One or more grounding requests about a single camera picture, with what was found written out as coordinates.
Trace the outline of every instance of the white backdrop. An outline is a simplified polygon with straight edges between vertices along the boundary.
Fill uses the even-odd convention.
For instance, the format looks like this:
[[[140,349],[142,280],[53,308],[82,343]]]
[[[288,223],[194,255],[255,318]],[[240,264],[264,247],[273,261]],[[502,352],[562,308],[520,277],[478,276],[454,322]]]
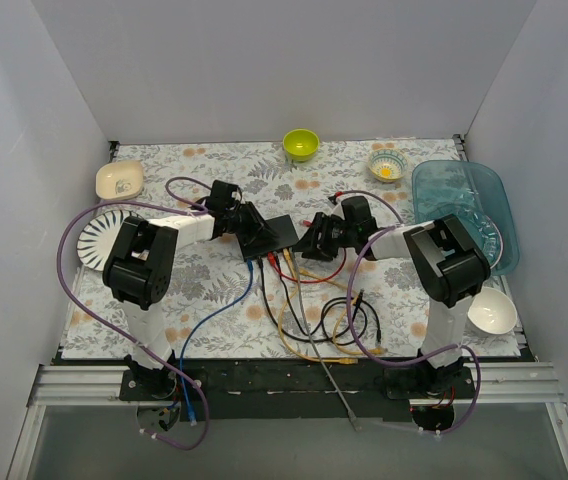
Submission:
[[[33,0],[124,143],[465,133],[535,0]]]
[[[55,252],[94,203],[108,144],[28,0],[0,0],[0,478],[6,476],[40,363],[68,300]],[[71,276],[79,263],[65,257]]]
[[[513,295],[568,398],[568,2],[539,0],[468,135],[506,187],[522,251]]]

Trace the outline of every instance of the transparent blue plastic tray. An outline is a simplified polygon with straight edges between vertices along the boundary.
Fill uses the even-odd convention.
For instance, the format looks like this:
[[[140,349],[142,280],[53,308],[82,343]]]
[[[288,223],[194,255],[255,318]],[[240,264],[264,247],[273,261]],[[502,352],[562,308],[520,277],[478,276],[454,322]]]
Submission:
[[[520,260],[511,208],[499,175],[478,163],[431,160],[413,170],[417,223],[456,215],[482,249],[493,275],[512,272]]]

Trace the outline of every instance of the cable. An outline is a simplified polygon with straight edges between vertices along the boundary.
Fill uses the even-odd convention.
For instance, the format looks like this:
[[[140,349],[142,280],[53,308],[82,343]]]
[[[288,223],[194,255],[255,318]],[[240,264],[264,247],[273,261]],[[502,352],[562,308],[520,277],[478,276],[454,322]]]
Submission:
[[[326,331],[326,326],[325,326],[325,320],[326,317],[328,316],[329,312],[336,306],[338,305],[342,305],[346,303],[346,297],[336,297],[333,298],[331,300],[329,300],[328,302],[326,302],[324,304],[324,307],[322,307],[322,312],[320,314],[320,324],[322,325],[322,331],[324,332],[324,335],[328,338],[333,339],[332,336],[330,336],[328,334],[328,332]],[[363,300],[363,291],[360,291],[360,293],[358,294],[357,298],[353,300],[353,304],[355,305],[355,313],[353,314],[355,318],[357,318],[357,314],[358,313],[362,313],[362,315],[364,316],[364,327],[362,328],[362,331],[358,334],[359,338],[362,338],[362,336],[364,335],[364,333],[366,332],[366,328],[368,326],[368,315],[366,315],[366,312],[364,311],[364,309],[360,309],[361,305],[365,305],[370,312],[373,315],[373,319],[375,321],[376,327],[377,327],[377,332],[375,335],[376,338],[376,342],[379,344],[382,341],[382,329],[381,329],[381,325],[380,325],[380,319],[377,315],[377,312],[375,311],[375,309],[373,308],[373,306],[368,303],[367,301]],[[344,310],[344,312],[342,312],[341,317],[338,319],[338,321],[336,322],[335,325],[337,325],[339,328],[339,325],[341,325],[343,319],[346,317],[346,310]],[[350,331],[348,325],[346,326],[346,328],[344,330],[342,330],[341,332],[339,332],[335,338],[340,338],[341,336],[345,335],[346,332]],[[352,345],[353,343],[355,343],[354,340],[351,340],[350,342],[346,342],[346,343],[342,343],[339,344],[342,347],[346,347],[348,345]],[[351,353],[352,355],[360,355],[361,352],[355,352],[355,353]]]
[[[177,195],[175,195],[173,192],[171,192],[171,189],[170,189],[171,183],[177,182],[178,180],[186,180],[187,182],[196,183],[196,184],[198,184],[198,185],[200,185],[200,186],[206,188],[207,190],[210,190],[210,189],[211,189],[211,187],[209,187],[208,185],[206,185],[204,182],[200,182],[199,180],[196,180],[196,179],[191,178],[191,177],[172,177],[172,178],[169,178],[169,179],[166,181],[166,183],[164,184],[164,189],[166,190],[166,192],[167,192],[171,197],[173,197],[175,200],[178,200],[178,201],[180,201],[180,202],[184,202],[184,199],[181,198],[181,197],[178,197]]]
[[[346,285],[340,282],[336,282],[335,280],[326,280],[325,278],[320,277],[319,275],[314,274],[313,272],[309,272],[304,268],[300,268],[300,273],[305,277],[315,278],[317,280],[322,280],[322,283],[328,283],[330,285],[334,285],[336,287],[341,288],[342,290],[346,291]]]
[[[180,199],[180,201],[183,201],[186,204],[195,205],[190,200]],[[97,313],[95,313],[93,310],[91,310],[86,305],[84,305],[80,301],[80,299],[77,298],[75,296],[75,294],[71,291],[71,288],[68,286],[68,284],[66,283],[66,279],[64,278],[64,274],[62,272],[62,254],[64,252],[64,245],[66,243],[66,239],[68,238],[68,236],[71,232],[71,229],[85,215],[88,215],[89,213],[94,212],[94,211],[96,211],[100,208],[103,208],[105,206],[108,206],[108,205],[132,205],[132,206],[135,206],[135,207],[151,208],[151,209],[154,209],[154,210],[159,210],[159,211],[167,212],[167,213],[173,213],[173,214],[176,214],[176,215],[203,215],[208,210],[206,210],[206,207],[199,206],[199,208],[202,208],[201,211],[184,212],[184,211],[181,211],[181,210],[175,210],[173,208],[161,207],[161,206],[157,206],[157,205],[151,205],[151,204],[147,204],[147,203],[140,203],[140,202],[133,202],[133,201],[103,202],[103,203],[100,203],[100,204],[95,205],[93,207],[89,207],[89,208],[82,210],[80,213],[78,213],[70,221],[70,223],[68,224],[68,226],[66,227],[66,229],[62,233],[62,237],[60,238],[60,243],[57,247],[57,255],[56,255],[57,278],[60,282],[60,285],[62,286],[62,290],[64,290],[64,293],[66,293],[66,295],[71,299],[71,301],[75,305],[77,305],[80,308],[80,310],[82,310],[87,315],[90,315],[91,317],[93,317],[100,324],[102,324],[105,327],[110,328],[111,330],[119,333],[120,335],[122,335],[124,338],[126,338],[127,340],[129,340],[133,344],[139,346],[139,348],[143,352],[145,352],[149,357],[151,357],[153,360],[162,364],[164,367],[168,368],[172,372],[175,372],[179,377],[181,377],[183,380],[188,382],[195,389],[197,394],[200,396],[200,398],[202,399],[202,406],[204,407],[204,416],[205,416],[205,419],[206,419],[206,423],[204,424],[204,429],[203,429],[201,435],[199,436],[199,438],[194,443],[192,443],[191,445],[182,445],[182,444],[178,443],[177,441],[173,440],[172,438],[165,437],[165,436],[157,434],[157,433],[149,432],[149,431],[146,431],[144,429],[140,430],[142,433],[146,433],[146,434],[150,435],[151,437],[153,437],[157,440],[160,440],[161,442],[164,442],[164,443],[166,443],[166,444],[168,444],[172,447],[175,447],[177,449],[192,450],[204,441],[204,439],[206,438],[206,435],[208,433],[208,429],[209,429],[209,420],[210,420],[209,406],[208,406],[208,401],[206,400],[206,396],[204,395],[204,392],[202,392],[202,389],[199,386],[197,386],[197,384],[195,383],[195,381],[192,378],[185,375],[181,370],[177,369],[176,367],[174,367],[170,363],[166,362],[164,359],[162,359],[161,357],[156,355],[152,350],[147,348],[145,345],[140,344],[140,341],[137,338],[135,338],[133,335],[126,332],[125,330],[122,330],[118,326],[113,325],[111,322],[109,322],[108,320],[105,320],[104,318],[99,316]]]
[[[266,308],[266,313],[268,314],[268,317],[271,319],[271,322],[273,323],[273,325],[275,326],[275,328],[278,328],[277,326],[277,320],[275,319],[275,316],[273,315],[273,310],[271,310],[271,305],[268,301],[268,298],[266,296],[266,280],[264,278],[264,262],[262,261],[261,258],[257,259],[257,265],[260,269],[260,277],[262,279],[262,300],[264,301],[264,306]],[[284,289],[286,291],[286,297],[287,297],[287,304],[289,305],[289,308],[291,308],[291,300],[290,300],[290,296],[288,294],[288,288],[286,286],[286,283],[283,281],[283,279],[280,278],[280,281],[282,282],[282,285],[284,286]],[[298,328],[300,330],[300,332],[304,332],[303,328],[301,327],[301,324],[299,323],[299,320],[297,318],[297,315],[295,314],[295,311],[292,310],[293,316],[298,324]],[[326,329],[324,328],[323,325],[322,329],[324,330],[324,337],[322,338],[315,338],[315,342],[316,343],[325,343],[325,342],[330,342],[331,341],[331,337],[329,337],[328,333],[326,332]],[[315,328],[315,330],[313,331],[313,333],[317,332],[317,329],[320,327],[320,324],[317,325],[317,327]],[[346,335],[349,332],[349,328],[348,325],[346,326],[346,328],[344,328],[344,330],[342,330],[341,332],[339,332],[337,334],[337,338]],[[282,327],[282,333],[287,336],[288,338],[290,338],[291,340],[295,340],[296,342],[302,342],[302,343],[311,343],[308,341],[308,338],[304,337],[298,337],[296,335],[293,335],[290,332],[287,332],[284,327]]]
[[[322,365],[322,368],[324,369],[326,376],[328,377],[328,379],[333,384],[333,387],[335,388],[335,392],[337,392],[337,394],[340,397],[340,400],[344,404],[344,408],[346,408],[346,413],[348,415],[348,419],[351,422],[352,427],[355,429],[356,432],[359,432],[360,430],[362,430],[362,427],[359,425],[357,417],[355,416],[355,412],[351,409],[351,406],[348,404],[348,401],[346,400],[346,398],[344,397],[344,394],[340,390],[339,385],[337,384],[337,382],[333,378],[333,375],[331,375],[330,370],[326,366],[325,360],[320,355],[320,352],[317,349],[317,345],[315,345],[315,341],[313,340],[313,335],[311,335],[311,329],[309,327],[308,322],[306,321],[306,313],[304,312],[304,302],[302,301],[302,283],[300,282],[300,270],[299,270],[299,267],[297,266],[297,260],[295,259],[295,255],[293,255],[293,268],[295,269],[295,272],[297,273],[297,290],[300,292],[298,300],[300,302],[300,310],[302,312],[302,319],[304,320],[304,325],[306,326],[306,334],[308,335],[308,339],[311,342],[311,346],[313,347],[313,350],[315,351],[315,355],[317,355],[317,359],[319,360],[320,364]]]
[[[299,287],[297,287],[294,291],[293,294],[291,295],[291,297],[294,297],[295,295],[297,295],[299,292]],[[288,307],[291,309],[291,312],[294,313],[293,310],[293,306],[290,303],[290,299],[288,299],[287,297],[287,302],[288,302]],[[319,328],[319,324],[315,327],[315,330],[313,330],[312,332],[310,331],[310,327],[308,327],[308,323],[306,322],[306,314],[304,313],[304,311],[302,311],[302,318],[304,320],[304,323],[307,325],[306,329],[301,328],[300,325],[300,330],[302,331],[302,333],[306,333],[308,336],[308,343],[310,343],[311,345],[313,345],[313,349],[315,350],[316,353],[316,357],[309,357],[308,355],[303,354],[302,352],[295,350],[286,340],[286,337],[284,336],[284,331],[282,329],[282,320],[284,318],[284,311],[286,310],[287,305],[284,305],[282,307],[282,309],[280,310],[279,315],[277,316],[277,331],[280,335],[280,339],[282,340],[282,343],[284,344],[284,346],[286,347],[286,349],[291,352],[293,355],[296,355],[304,360],[307,360],[309,362],[326,362],[326,363],[339,363],[341,365],[353,365],[355,363],[357,363],[357,358],[326,358],[326,359],[322,359],[317,351],[317,348],[315,347],[315,340],[313,339],[313,334],[317,331],[317,329]]]
[[[360,307],[360,304],[363,302],[361,295],[358,295],[357,298],[355,299],[354,303],[355,303],[355,317],[357,317],[357,312],[358,309]],[[386,352],[386,349],[382,348],[382,346],[380,345],[380,342],[382,341],[382,330],[380,328],[380,321],[379,318],[377,317],[377,313],[375,312],[375,310],[372,310],[373,313],[375,314],[375,320],[377,321],[377,335],[376,335],[376,347],[373,350],[370,350],[371,353],[375,354],[375,355],[382,355],[383,353]],[[347,355],[363,355],[362,352],[356,352],[353,350],[347,350],[346,348],[344,348],[346,345],[351,345],[352,343],[355,343],[355,340],[351,340],[348,343],[337,343],[337,330],[339,328],[339,326],[341,325],[342,321],[344,320],[344,317],[346,317],[346,309],[344,309],[344,311],[342,312],[342,315],[340,316],[340,318],[337,320],[337,322],[335,322],[335,327],[333,327],[333,345],[335,345],[335,348],[337,348],[340,352],[342,353],[346,353]],[[366,323],[364,323],[364,328],[362,329],[362,334],[366,331]]]
[[[478,399],[479,394],[480,394],[480,387],[481,387],[481,384],[482,384],[482,371],[481,371],[481,367],[480,367],[480,361],[477,358],[477,355],[475,354],[475,352],[470,347],[468,347],[467,345],[447,345],[445,347],[438,348],[438,349],[433,350],[432,352],[430,352],[426,355],[414,358],[412,360],[405,360],[405,361],[402,361],[402,362],[390,362],[388,360],[382,360],[381,358],[378,358],[375,355],[373,355],[371,352],[369,352],[366,349],[366,347],[364,346],[364,344],[362,344],[360,339],[357,338],[357,332],[355,331],[355,324],[353,322],[353,310],[352,310],[352,305],[351,305],[351,301],[353,299],[353,282],[355,281],[355,274],[357,273],[357,269],[359,268],[360,263],[362,263],[362,259],[364,258],[366,253],[371,248],[371,245],[373,245],[374,242],[379,240],[385,234],[395,230],[395,228],[396,228],[396,226],[391,226],[391,227],[385,228],[384,230],[381,230],[380,232],[375,234],[373,237],[371,237],[369,239],[368,243],[366,245],[364,245],[364,248],[362,248],[362,251],[358,254],[357,259],[355,260],[355,265],[353,266],[353,271],[351,272],[351,275],[348,279],[348,289],[346,290],[346,310],[347,310],[346,318],[348,320],[348,326],[351,329],[351,334],[353,335],[353,339],[355,340],[355,343],[360,348],[360,350],[368,358],[370,358],[374,362],[377,362],[380,365],[383,365],[385,367],[391,367],[391,368],[409,367],[411,365],[416,365],[420,362],[426,361],[429,358],[432,358],[436,355],[439,355],[440,353],[444,353],[448,350],[454,350],[454,349],[457,349],[457,348],[460,348],[460,349],[463,349],[463,350],[466,350],[467,352],[469,352],[470,355],[471,355],[471,358],[473,359],[473,362],[475,363],[475,369],[477,370],[477,381],[476,381],[475,394],[473,395],[473,399],[471,401],[471,404],[470,404],[468,410],[462,416],[462,418],[458,422],[456,422],[453,426],[451,426],[450,428],[448,428],[448,429],[446,429],[442,432],[439,432],[439,433],[454,432],[455,430],[457,430],[459,427],[461,427],[469,419],[469,417],[472,415],[473,411],[475,410],[475,406],[477,405],[477,399]]]
[[[439,409],[440,406],[442,405],[442,402],[446,400],[446,392],[444,392],[444,394],[442,395],[442,398],[440,398],[440,401],[433,404],[433,405],[428,405],[427,408],[435,408],[435,409]]]
[[[450,407],[451,405],[453,405],[453,400],[455,400],[455,387],[451,387],[451,399],[446,404],[446,406]]]
[[[335,343],[335,340],[337,340],[337,338],[339,338],[342,335],[346,335],[346,333],[349,332],[349,328],[348,328],[348,325],[347,325],[346,329],[342,330],[340,332],[342,335],[338,335],[337,331],[336,331],[335,339],[333,339],[333,337],[331,335],[329,335],[328,332],[326,331],[325,320],[326,320],[326,317],[328,316],[328,313],[333,309],[333,307],[336,307],[337,305],[340,305],[341,303],[344,303],[344,302],[340,301],[340,298],[334,298],[332,300],[329,300],[322,307],[322,312],[320,314],[320,323],[319,324],[322,326],[322,332],[324,333],[324,336],[329,338],[330,341],[332,341],[333,343]],[[366,315],[366,312],[364,312],[364,310],[360,310],[359,307],[356,307],[355,313],[353,314],[355,316],[355,318],[357,318],[358,313],[362,313],[362,315],[364,316],[364,326],[362,327],[362,331],[358,334],[358,336],[360,338],[362,338],[362,335],[364,335],[364,333],[366,332],[366,329],[368,327],[368,315]],[[351,345],[352,343],[354,343],[353,340],[351,340],[350,342],[343,343],[340,346],[345,347],[347,345]]]
[[[264,300],[264,306],[266,307],[266,313],[268,313],[269,318],[271,319],[271,322],[273,322],[273,325],[275,325],[275,328],[277,328],[277,320],[275,320],[275,317],[273,316],[273,311],[271,310],[271,306],[268,303],[268,298],[266,297],[266,280],[264,279],[264,262],[262,261],[261,258],[257,259],[257,265],[260,269],[260,277],[262,279],[262,299]],[[288,288],[286,288],[286,284],[284,283],[284,288],[286,289],[286,296],[287,296],[287,300],[290,304],[290,298],[288,298]],[[293,311],[293,317],[295,318],[295,320],[298,323],[298,327],[300,326],[299,324],[299,320],[297,320],[297,315],[295,315],[295,312]],[[308,341],[307,338],[300,338],[297,337],[289,332],[287,332],[286,330],[284,330],[284,328],[282,328],[282,333],[284,335],[286,335],[288,338],[292,339],[292,340],[296,340],[298,342],[306,342],[306,343],[310,343]],[[321,342],[327,342],[328,338],[324,338],[322,340],[319,340]]]
[[[316,279],[316,280],[301,280],[300,283],[304,283],[304,284],[323,283],[323,282],[328,282],[332,278],[335,278],[342,271],[342,269],[344,268],[344,265],[346,264],[346,249],[343,249],[343,251],[344,251],[344,257],[342,258],[342,263],[340,264],[339,267],[337,267],[337,270],[335,270],[335,272],[333,272],[331,275],[329,275],[326,278],[320,278],[320,279]],[[275,271],[278,273],[278,275],[281,276],[281,277],[284,277],[285,279],[290,280],[292,282],[296,282],[297,280],[295,278],[289,277],[288,275],[286,275],[285,273],[282,272],[280,267],[275,264],[275,258],[276,257],[273,254],[271,254],[271,253],[268,254],[268,260],[269,260],[270,264],[273,266],[273,268],[275,269]],[[315,275],[313,275],[313,274],[307,274],[306,276],[315,278]]]
[[[248,295],[248,293],[251,291],[251,287],[253,286],[253,263],[249,260],[246,262],[246,265],[248,266],[248,272],[249,272],[248,285],[246,287],[246,290],[244,290],[244,293],[239,297],[237,297],[235,300],[233,300],[231,303],[211,313],[209,316],[203,318],[202,320],[199,321],[197,325],[195,325],[195,328],[191,330],[191,333],[188,335],[188,337],[186,337],[186,340],[184,340],[184,344],[182,345],[182,351],[180,352],[180,370],[184,370],[184,353],[186,352],[186,346],[188,345],[188,342],[191,340],[191,338],[193,338],[193,335],[195,334],[197,329],[200,328],[202,325],[204,325],[214,316],[240,303],[242,300],[244,300],[244,297],[246,297],[246,295]],[[188,398],[188,391],[186,390],[186,383],[184,382],[183,378],[182,378],[182,390],[184,390],[184,400],[186,401],[188,419],[191,421],[191,426],[194,426],[197,424],[197,419],[195,418],[195,411],[193,410],[191,401]]]
[[[388,208],[391,212],[393,212],[393,215],[395,215],[395,218],[397,218],[398,222],[404,223],[404,219],[402,219],[402,216],[397,212],[397,210],[395,209],[395,207],[393,207],[393,205],[388,203],[382,197],[375,195],[374,193],[367,192],[366,190],[344,190],[343,192],[336,192],[333,197],[329,197],[329,200],[334,200],[335,202],[337,202],[338,197],[341,197],[342,195],[349,195],[351,193],[357,193],[357,194],[360,194],[360,195],[367,195],[371,198],[374,198],[375,200],[377,200],[378,202],[381,202],[384,206],[386,206],[386,208]]]

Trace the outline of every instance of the glass panel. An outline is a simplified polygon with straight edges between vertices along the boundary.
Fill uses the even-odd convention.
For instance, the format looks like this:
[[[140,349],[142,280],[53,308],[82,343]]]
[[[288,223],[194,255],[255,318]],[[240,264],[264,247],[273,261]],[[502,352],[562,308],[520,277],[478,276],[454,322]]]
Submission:
[[[479,405],[439,441],[374,419],[361,433],[342,419],[216,420],[192,452],[140,435],[135,410],[47,408],[29,478],[568,478],[544,405]]]

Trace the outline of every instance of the small bowl with yellow item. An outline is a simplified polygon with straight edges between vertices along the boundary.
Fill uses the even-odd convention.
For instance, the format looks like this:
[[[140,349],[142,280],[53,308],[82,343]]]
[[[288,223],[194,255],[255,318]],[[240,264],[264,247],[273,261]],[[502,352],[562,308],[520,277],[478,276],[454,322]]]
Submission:
[[[368,168],[380,182],[390,183],[406,175],[408,160],[398,150],[382,148],[371,152]]]
[[[284,135],[282,146],[288,158],[294,162],[306,162],[317,153],[320,139],[315,132],[298,128]]]

